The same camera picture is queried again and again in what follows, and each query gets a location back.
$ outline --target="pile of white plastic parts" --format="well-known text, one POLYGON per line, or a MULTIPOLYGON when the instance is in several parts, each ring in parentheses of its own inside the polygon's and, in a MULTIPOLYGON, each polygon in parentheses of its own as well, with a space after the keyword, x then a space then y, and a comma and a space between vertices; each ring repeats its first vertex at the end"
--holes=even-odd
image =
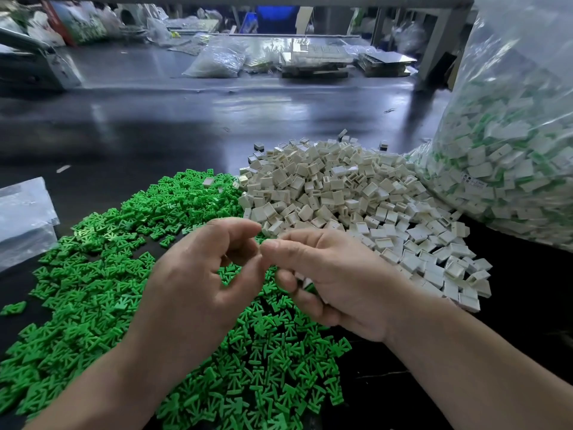
POLYGON ((479 311, 478 297, 491 296, 492 266, 465 244, 461 212, 430 196, 404 157, 362 149, 345 134, 266 151, 255 144, 235 183, 244 217, 268 237, 311 227, 346 231, 421 289, 479 311))

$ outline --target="left hand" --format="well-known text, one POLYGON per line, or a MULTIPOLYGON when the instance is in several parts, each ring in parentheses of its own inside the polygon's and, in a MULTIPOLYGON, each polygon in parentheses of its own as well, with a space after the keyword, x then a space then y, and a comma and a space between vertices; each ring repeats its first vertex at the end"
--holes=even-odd
POLYGON ((212 220, 155 264, 120 346, 166 389, 211 356, 261 291, 270 264, 253 238, 260 231, 245 219, 212 220), (243 267, 224 287, 217 270, 231 261, 243 267))

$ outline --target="black work surface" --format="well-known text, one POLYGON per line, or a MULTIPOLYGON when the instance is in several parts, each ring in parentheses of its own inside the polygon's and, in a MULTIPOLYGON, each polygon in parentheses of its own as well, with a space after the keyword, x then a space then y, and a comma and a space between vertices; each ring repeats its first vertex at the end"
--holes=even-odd
MULTIPOLYGON (((80 71, 87 66, 78 64, 80 71)), ((65 235, 84 216, 118 207, 164 175, 211 167, 237 174, 254 142, 273 147, 304 136, 322 140, 346 128, 366 147, 384 141, 391 152, 409 151, 434 135, 449 99, 447 91, 415 93, 412 79, 275 80, 255 79, 248 87, 247 80, 207 80, 193 83, 193 90, 141 83, 123 88, 117 87, 119 80, 115 85, 110 80, 61 96, 0 98, 0 187, 43 176, 61 221, 57 231, 65 235), (56 173, 62 165, 71 167, 56 173)), ((566 268, 571 255, 464 220, 471 229, 469 246, 494 266, 493 296, 481 299, 477 318, 573 383, 567 335, 573 325, 573 287, 566 268)), ((162 249, 150 251, 157 255, 162 249)), ((0 353, 23 327, 50 317, 39 300, 27 296, 35 284, 30 272, 37 267, 28 260, 0 273, 0 307, 29 302, 22 315, 0 317, 0 353)), ((372 428, 373 423, 394 430, 421 424, 448 428, 385 346, 346 335, 353 346, 339 359, 346 402, 333 408, 326 400, 319 418, 306 417, 306 428, 372 428)), ((23 417, 0 416, 2 430, 23 423, 23 417)), ((158 423, 152 419, 148 428, 158 423)))

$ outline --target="bag of parts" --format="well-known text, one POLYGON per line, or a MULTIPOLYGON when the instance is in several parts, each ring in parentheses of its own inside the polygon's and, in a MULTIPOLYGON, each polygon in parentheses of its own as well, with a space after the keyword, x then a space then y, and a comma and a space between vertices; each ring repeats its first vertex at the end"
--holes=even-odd
POLYGON ((438 131, 407 155, 442 200, 573 251, 573 0, 476 0, 438 131))

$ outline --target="right hand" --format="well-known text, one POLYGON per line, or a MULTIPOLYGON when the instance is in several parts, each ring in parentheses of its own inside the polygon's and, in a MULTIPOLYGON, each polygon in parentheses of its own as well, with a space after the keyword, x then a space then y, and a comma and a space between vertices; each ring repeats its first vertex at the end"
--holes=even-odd
POLYGON ((299 229, 265 240, 260 250, 279 267, 276 278, 301 311, 367 340, 384 341, 391 320, 416 294, 396 268, 342 231, 299 229), (293 272, 311 278, 328 304, 299 288, 293 272))

